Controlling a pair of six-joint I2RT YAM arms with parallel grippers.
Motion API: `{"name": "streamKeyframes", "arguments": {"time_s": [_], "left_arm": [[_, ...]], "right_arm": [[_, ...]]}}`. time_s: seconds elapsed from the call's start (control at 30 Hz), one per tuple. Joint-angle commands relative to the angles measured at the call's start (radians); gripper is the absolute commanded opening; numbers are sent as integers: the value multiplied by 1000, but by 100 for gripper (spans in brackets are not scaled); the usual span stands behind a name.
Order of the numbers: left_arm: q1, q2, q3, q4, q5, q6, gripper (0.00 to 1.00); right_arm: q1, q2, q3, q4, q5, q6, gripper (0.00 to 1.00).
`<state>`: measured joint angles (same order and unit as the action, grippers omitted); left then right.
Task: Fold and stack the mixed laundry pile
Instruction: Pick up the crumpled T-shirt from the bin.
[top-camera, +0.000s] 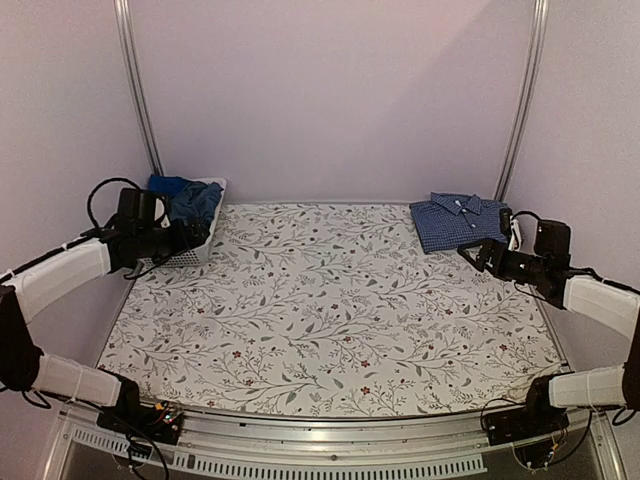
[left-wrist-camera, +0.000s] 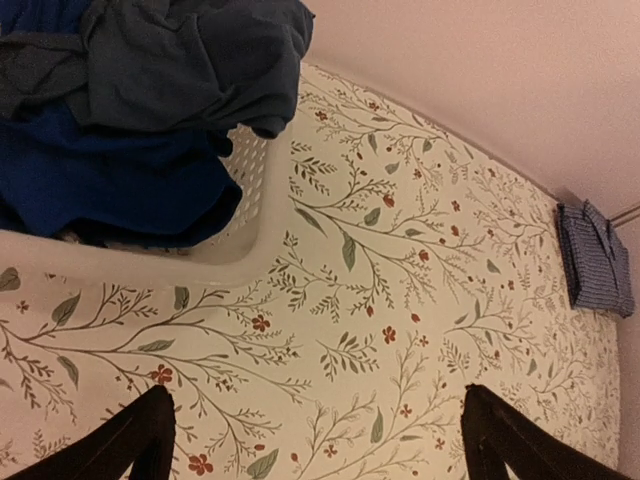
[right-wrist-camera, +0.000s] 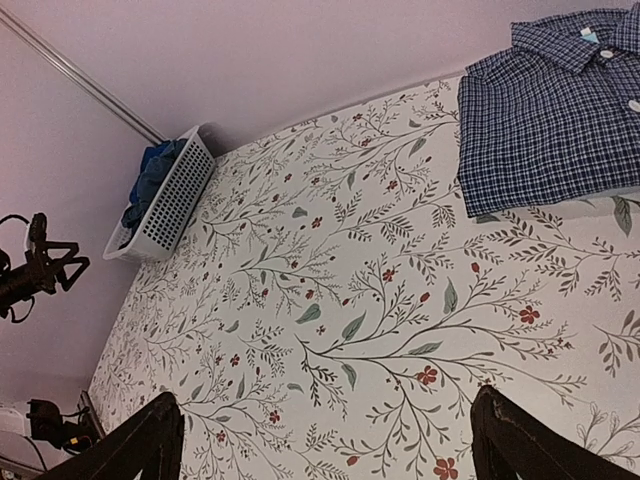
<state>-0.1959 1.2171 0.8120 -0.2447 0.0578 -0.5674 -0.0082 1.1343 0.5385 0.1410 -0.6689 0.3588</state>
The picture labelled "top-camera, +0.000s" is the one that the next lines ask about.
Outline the dark teal t-shirt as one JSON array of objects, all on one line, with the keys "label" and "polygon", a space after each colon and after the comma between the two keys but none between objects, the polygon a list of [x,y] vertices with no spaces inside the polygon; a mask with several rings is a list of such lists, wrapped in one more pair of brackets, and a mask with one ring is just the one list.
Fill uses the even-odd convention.
[{"label": "dark teal t-shirt", "polygon": [[170,200],[169,219],[183,223],[198,220],[208,229],[223,193],[224,188],[217,182],[190,182]]}]

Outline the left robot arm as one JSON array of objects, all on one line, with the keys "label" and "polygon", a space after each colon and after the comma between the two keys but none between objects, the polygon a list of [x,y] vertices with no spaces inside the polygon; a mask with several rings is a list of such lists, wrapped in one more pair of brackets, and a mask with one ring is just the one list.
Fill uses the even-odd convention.
[{"label": "left robot arm", "polygon": [[138,385],[121,375],[44,352],[29,325],[47,307],[96,279],[129,270],[139,277],[144,261],[165,266],[207,244],[224,189],[213,200],[178,202],[163,192],[122,179],[117,209],[75,240],[10,270],[1,278],[1,388],[60,397],[106,410],[128,434],[148,426]]}]

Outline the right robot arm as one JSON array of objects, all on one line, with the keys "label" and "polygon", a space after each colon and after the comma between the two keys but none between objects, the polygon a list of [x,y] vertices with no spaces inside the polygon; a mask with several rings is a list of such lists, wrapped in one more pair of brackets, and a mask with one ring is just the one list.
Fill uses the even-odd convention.
[{"label": "right robot arm", "polygon": [[571,265],[570,227],[530,211],[500,212],[507,241],[482,239],[457,249],[476,270],[534,287],[547,304],[589,318],[630,342],[625,362],[532,381],[517,427],[537,436],[568,408],[639,411],[639,291]]}]

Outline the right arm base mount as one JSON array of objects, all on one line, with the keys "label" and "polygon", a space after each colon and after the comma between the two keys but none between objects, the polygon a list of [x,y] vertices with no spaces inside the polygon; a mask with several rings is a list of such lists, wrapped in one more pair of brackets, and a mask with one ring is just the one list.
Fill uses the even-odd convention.
[{"label": "right arm base mount", "polygon": [[566,408],[528,407],[525,403],[496,398],[480,410],[480,427],[490,446],[551,434],[568,426]]}]

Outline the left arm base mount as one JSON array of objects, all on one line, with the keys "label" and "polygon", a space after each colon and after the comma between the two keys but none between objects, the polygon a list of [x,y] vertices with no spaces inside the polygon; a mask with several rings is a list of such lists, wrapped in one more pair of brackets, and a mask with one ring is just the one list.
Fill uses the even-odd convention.
[{"label": "left arm base mount", "polygon": [[166,401],[154,406],[122,403],[104,407],[99,413],[97,425],[123,435],[148,438],[156,443],[176,445],[184,416],[183,409]]}]

